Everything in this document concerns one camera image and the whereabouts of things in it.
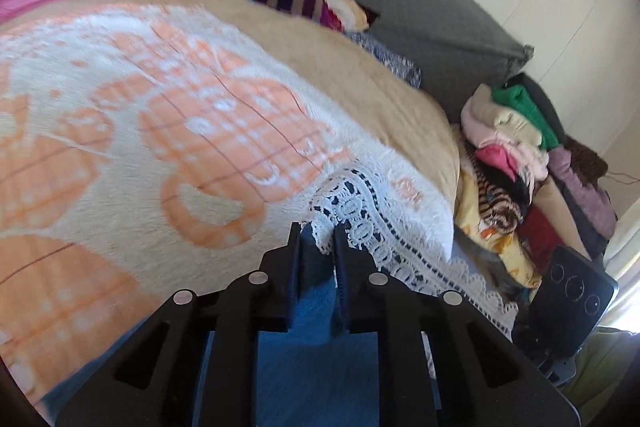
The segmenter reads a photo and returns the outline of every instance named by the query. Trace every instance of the green garment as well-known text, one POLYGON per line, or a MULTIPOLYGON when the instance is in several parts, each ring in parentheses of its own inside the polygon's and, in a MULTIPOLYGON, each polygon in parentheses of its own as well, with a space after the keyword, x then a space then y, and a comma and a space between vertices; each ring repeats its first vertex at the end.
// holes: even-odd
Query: green garment
POLYGON ((562 393, 587 426, 607 404, 638 352, 638 337, 628 331, 598 327, 575 357, 576 374, 562 393))
POLYGON ((494 87, 494 90, 491 92, 491 98, 495 103, 511 107, 519 112, 542 133, 540 149, 548 151, 560 145, 558 136, 556 136, 556 133, 554 133, 553 129, 551 129, 546 122, 538 106, 531 100, 524 86, 516 84, 516 86, 507 87, 506 89, 503 87, 494 87))

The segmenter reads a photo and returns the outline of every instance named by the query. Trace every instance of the beige bed sheet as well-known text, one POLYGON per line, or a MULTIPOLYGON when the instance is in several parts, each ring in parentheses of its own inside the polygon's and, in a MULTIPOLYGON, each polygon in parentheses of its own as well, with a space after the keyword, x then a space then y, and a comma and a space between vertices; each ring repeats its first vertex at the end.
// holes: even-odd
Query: beige bed sheet
POLYGON ((247 0, 62 0, 0 26, 0 32, 47 16, 106 3, 201 6, 236 26, 270 55, 337 102, 382 143, 405 156, 453 208, 458 148, 438 104, 396 78, 335 31, 247 0))

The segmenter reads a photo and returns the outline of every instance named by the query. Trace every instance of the dark red garment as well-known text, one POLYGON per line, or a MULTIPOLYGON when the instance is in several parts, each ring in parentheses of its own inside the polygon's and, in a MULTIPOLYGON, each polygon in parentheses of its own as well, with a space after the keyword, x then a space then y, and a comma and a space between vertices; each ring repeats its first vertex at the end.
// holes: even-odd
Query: dark red garment
POLYGON ((529 208, 527 217, 517 228, 518 236, 529 251, 531 260, 540 273, 544 273, 551 254, 557 247, 564 246, 556 229, 546 219, 545 214, 535 204, 529 208))

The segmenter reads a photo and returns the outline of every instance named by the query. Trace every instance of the brown furry item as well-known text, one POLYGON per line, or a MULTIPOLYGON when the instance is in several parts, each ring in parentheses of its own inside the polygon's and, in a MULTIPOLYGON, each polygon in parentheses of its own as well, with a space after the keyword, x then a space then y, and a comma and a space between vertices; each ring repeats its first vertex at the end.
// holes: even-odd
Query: brown furry item
POLYGON ((609 165, 597 153, 570 136, 566 137, 565 149, 571 152, 571 168, 584 184, 598 186, 598 180, 609 170, 609 165))

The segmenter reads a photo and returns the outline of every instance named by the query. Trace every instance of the bed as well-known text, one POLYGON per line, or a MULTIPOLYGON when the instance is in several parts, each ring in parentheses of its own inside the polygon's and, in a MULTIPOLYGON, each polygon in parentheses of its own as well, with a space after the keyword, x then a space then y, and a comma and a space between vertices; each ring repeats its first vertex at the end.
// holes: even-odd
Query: bed
POLYGON ((516 306, 452 255, 449 120, 531 50, 472 0, 358 2, 422 91, 247 0, 60 0, 0 26, 0 356, 45 418, 173 292, 226 287, 292 221, 323 251, 348 220, 380 269, 510 334, 516 306))

